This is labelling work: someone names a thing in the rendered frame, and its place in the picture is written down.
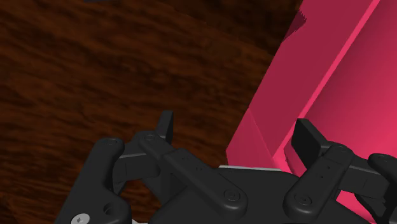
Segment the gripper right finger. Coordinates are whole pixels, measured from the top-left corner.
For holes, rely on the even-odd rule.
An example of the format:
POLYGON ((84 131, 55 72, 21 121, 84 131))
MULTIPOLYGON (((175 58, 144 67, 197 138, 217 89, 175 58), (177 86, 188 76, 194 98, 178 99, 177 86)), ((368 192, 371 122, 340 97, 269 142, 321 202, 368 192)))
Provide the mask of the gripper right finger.
POLYGON ((306 170, 285 194, 283 209, 299 224, 370 224, 337 202, 353 193, 375 224, 397 224, 397 158, 372 153, 367 159, 328 141, 304 118, 295 123, 291 145, 306 170))

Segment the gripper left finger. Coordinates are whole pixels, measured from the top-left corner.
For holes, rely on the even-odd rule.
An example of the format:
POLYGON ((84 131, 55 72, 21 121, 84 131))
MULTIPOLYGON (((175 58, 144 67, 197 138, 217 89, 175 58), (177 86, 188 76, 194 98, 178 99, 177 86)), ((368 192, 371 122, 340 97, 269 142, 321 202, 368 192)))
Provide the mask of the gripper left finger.
POLYGON ((170 201, 184 188, 225 221, 246 211, 246 194, 186 149, 171 145, 174 113, 163 111, 154 131, 98 140, 54 224, 132 224, 130 204, 120 197, 126 182, 153 178, 160 198, 170 201))

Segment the pink box furniture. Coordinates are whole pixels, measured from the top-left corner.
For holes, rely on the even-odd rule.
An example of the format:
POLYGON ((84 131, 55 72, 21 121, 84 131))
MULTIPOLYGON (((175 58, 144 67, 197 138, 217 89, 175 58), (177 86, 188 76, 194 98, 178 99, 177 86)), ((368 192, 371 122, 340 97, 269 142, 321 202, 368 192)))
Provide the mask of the pink box furniture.
POLYGON ((297 118, 360 157, 397 157, 397 0, 303 0, 226 149, 301 175, 297 118))

